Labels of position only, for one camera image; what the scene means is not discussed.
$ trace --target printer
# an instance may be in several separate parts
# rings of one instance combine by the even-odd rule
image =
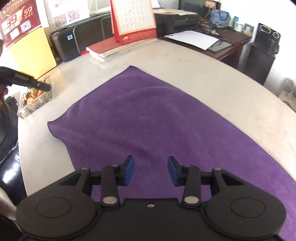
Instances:
[[[158,36],[197,28],[200,15],[179,9],[153,9]]]

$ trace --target transparent plastic box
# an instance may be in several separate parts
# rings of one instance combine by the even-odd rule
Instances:
[[[51,86],[51,90],[48,92],[42,93],[40,96],[38,96],[36,99],[32,101],[32,104],[27,104],[27,105],[25,104],[25,97],[30,91],[28,90],[27,92],[22,94],[20,98],[20,106],[17,110],[17,115],[22,119],[25,119],[27,116],[32,114],[35,110],[39,109],[41,106],[43,106],[45,103],[49,102],[52,99],[53,82],[50,76],[47,76],[45,79],[38,80],[38,81],[49,84]]]

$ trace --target white table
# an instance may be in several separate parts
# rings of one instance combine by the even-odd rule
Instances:
[[[47,122],[129,65],[183,90],[229,120],[276,159],[296,180],[296,114],[241,72],[194,50],[159,40],[102,63],[89,54],[45,74],[54,99],[19,119],[19,151],[27,194],[74,171],[65,145]]]

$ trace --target red calendar stand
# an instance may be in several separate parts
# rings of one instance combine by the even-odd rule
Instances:
[[[157,36],[150,0],[110,0],[110,6],[113,34],[120,44]]]

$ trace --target white poster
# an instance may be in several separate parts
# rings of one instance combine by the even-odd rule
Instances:
[[[44,0],[51,32],[89,18],[87,0]]]

